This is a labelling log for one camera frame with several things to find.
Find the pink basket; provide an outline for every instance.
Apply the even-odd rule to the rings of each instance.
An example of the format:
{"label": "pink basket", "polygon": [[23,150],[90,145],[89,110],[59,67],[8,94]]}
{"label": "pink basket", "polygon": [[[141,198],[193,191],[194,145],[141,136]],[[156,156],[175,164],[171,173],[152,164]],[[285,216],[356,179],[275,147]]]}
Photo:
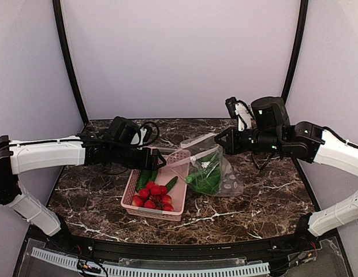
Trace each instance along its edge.
{"label": "pink basket", "polygon": [[[181,150],[173,156],[166,156],[167,164],[177,162],[178,160],[189,157],[191,153],[188,150]],[[173,212],[160,211],[157,209],[147,209],[135,207],[131,205],[132,197],[136,195],[135,187],[139,178],[140,170],[132,170],[129,181],[126,185],[124,195],[121,199],[121,205],[126,209],[128,214],[145,216],[146,218],[156,218],[170,221],[180,221],[184,210],[185,194],[187,192],[187,184],[180,176],[187,176],[189,164],[183,164],[174,168],[163,167],[159,170],[155,183],[158,185],[166,185],[175,176],[179,176],[176,185],[168,192],[167,195],[173,200]]]}

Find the white wall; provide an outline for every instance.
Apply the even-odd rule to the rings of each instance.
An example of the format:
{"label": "white wall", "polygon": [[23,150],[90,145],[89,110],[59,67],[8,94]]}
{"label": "white wall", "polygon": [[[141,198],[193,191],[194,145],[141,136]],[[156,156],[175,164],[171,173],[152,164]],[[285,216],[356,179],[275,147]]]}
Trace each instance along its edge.
{"label": "white wall", "polygon": [[91,119],[228,117],[280,95],[299,0],[62,1]]}
{"label": "white wall", "polygon": [[[0,1],[0,135],[35,140],[82,127],[59,46],[51,0]],[[28,172],[24,185],[42,203],[59,168]],[[28,225],[0,205],[0,276],[12,276]]]}
{"label": "white wall", "polygon": [[[330,126],[358,143],[358,0],[310,1],[287,108],[292,123]],[[317,164],[303,168],[322,208],[358,189],[358,178]],[[358,276],[358,223],[339,228]]]}

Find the black metal pole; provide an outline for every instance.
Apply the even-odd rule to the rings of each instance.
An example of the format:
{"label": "black metal pole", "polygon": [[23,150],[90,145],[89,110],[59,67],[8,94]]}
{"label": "black metal pole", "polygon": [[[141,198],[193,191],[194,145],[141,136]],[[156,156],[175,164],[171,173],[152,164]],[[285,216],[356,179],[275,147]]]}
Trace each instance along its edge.
{"label": "black metal pole", "polygon": [[88,119],[87,111],[85,110],[83,99],[81,97],[79,86],[76,81],[76,76],[75,76],[73,63],[71,60],[68,40],[66,38],[64,18],[62,16],[60,0],[53,0],[53,10],[54,10],[54,17],[56,20],[59,43],[61,45],[62,55],[64,56],[64,62],[65,62],[65,66],[66,66],[66,71],[68,72],[70,85],[71,85],[71,88],[72,88],[72,91],[74,94],[74,98],[75,98],[81,119],[83,120],[84,125],[86,125],[89,122],[89,119]]}
{"label": "black metal pole", "polygon": [[292,81],[293,81],[294,72],[296,71],[297,61],[299,59],[299,54],[300,54],[300,49],[301,49],[301,44],[302,44],[302,37],[304,35],[304,29],[305,29],[307,6],[308,6],[308,0],[301,0],[296,35],[294,37],[292,54],[290,56],[287,76],[286,76],[286,79],[284,82],[284,87],[283,87],[282,96],[281,96],[284,100],[284,103],[287,101],[289,91],[290,91],[290,86],[292,85]]}

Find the black frame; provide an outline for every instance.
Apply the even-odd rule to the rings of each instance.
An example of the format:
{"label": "black frame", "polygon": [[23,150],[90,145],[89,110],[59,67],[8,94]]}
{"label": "black frame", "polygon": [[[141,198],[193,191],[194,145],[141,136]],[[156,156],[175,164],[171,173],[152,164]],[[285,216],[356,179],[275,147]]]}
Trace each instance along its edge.
{"label": "black frame", "polygon": [[[299,57],[299,52],[301,48],[301,42],[303,38],[304,26],[307,16],[307,7],[308,0],[301,0],[299,19],[297,22],[296,36],[294,38],[293,50],[291,54],[290,64],[288,67],[288,72],[286,75],[286,80],[282,90],[281,97],[284,102],[287,101],[290,87],[293,81],[293,76],[297,66],[297,60]],[[77,84],[76,75],[74,72],[72,59],[70,56],[70,51],[68,47],[68,41],[66,38],[64,20],[62,16],[62,9],[60,0],[53,0],[53,8],[55,14],[55,21],[58,30],[58,36],[60,45],[62,48],[62,54],[64,56],[65,66],[68,72],[70,84],[73,90],[74,98],[78,106],[80,116],[83,120],[84,126],[89,123],[88,115],[85,110],[83,99]],[[308,182],[306,175],[297,159],[292,159],[294,166],[297,168],[297,171],[303,181],[305,188],[311,198],[311,201],[314,205],[316,211],[320,211],[320,206],[318,201],[312,191],[311,185]],[[111,242],[104,241],[99,239],[90,239],[85,237],[73,236],[77,243],[83,249],[83,253],[87,253],[87,256],[93,258],[97,261],[109,260],[109,261],[118,261],[119,258],[134,258],[134,259],[150,259],[150,260],[212,260],[212,259],[228,259],[231,257],[244,257],[247,256],[248,261],[258,261],[262,260],[264,262],[269,262],[273,267],[277,267],[280,264],[284,264],[288,261],[287,253],[278,253],[270,252],[269,249],[274,245],[292,245],[294,241],[294,235],[284,235],[281,237],[275,237],[270,239],[259,239],[254,241],[244,241],[231,244],[218,244],[218,245],[142,245],[142,244],[129,244],[129,243],[120,243],[120,242]],[[336,237],[338,244],[340,246],[346,268],[348,270],[349,276],[353,277],[351,267],[348,262],[348,258],[345,253],[340,235],[337,229],[331,230],[318,238],[318,241],[321,241],[326,238]],[[47,242],[46,236],[36,227],[30,226],[28,232],[23,241],[21,247],[16,267],[13,273],[13,276],[16,277],[18,271],[20,270],[20,265],[22,262],[22,256],[25,252],[27,242],[30,238],[38,239],[40,241]],[[93,251],[89,251],[88,247],[91,246]],[[50,243],[47,244],[47,247],[50,249],[55,249],[54,246]],[[144,255],[142,249],[149,249],[146,253],[149,253],[149,256]]]}

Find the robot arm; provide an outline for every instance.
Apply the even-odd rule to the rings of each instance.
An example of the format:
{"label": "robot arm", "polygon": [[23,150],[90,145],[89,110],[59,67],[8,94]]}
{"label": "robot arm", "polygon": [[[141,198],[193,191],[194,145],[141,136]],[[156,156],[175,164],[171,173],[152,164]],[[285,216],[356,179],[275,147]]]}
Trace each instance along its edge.
{"label": "robot arm", "polygon": [[48,236],[62,229],[62,219],[31,195],[18,179],[28,170],[65,165],[119,163],[129,169],[157,170],[166,165],[158,149],[144,147],[149,126],[117,117],[100,134],[80,134],[55,140],[10,141],[0,137],[0,204],[38,226]]}
{"label": "robot arm", "polygon": [[[231,114],[236,101],[227,100]],[[251,104],[257,128],[228,128],[215,137],[226,154],[242,152],[268,152],[294,157],[308,163],[326,164],[358,176],[358,145],[342,139],[328,127],[309,122],[290,125],[289,117],[281,98],[266,97]],[[300,219],[296,232],[301,229],[318,237],[325,232],[358,219],[358,191],[346,200],[320,212]]]}

